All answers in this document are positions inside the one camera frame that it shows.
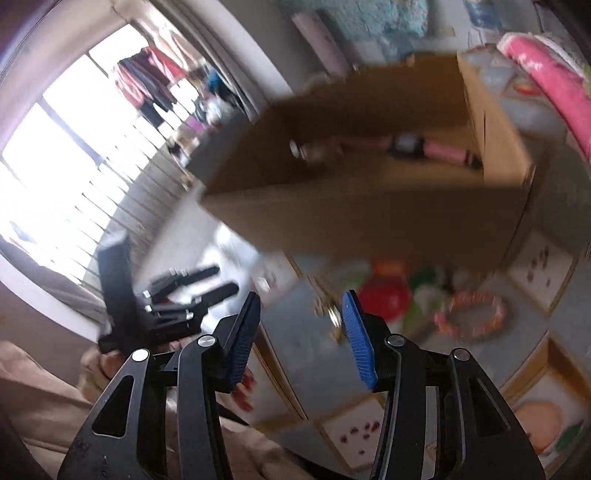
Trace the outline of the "person's left hand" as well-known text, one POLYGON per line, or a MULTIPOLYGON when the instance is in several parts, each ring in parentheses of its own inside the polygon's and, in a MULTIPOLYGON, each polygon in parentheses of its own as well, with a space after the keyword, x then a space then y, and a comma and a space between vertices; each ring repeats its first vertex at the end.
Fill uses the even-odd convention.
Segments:
POLYGON ((94 403, 105 390, 125 362, 121 352, 103 354, 97 347, 90 348, 80 361, 78 390, 89 402, 94 403))

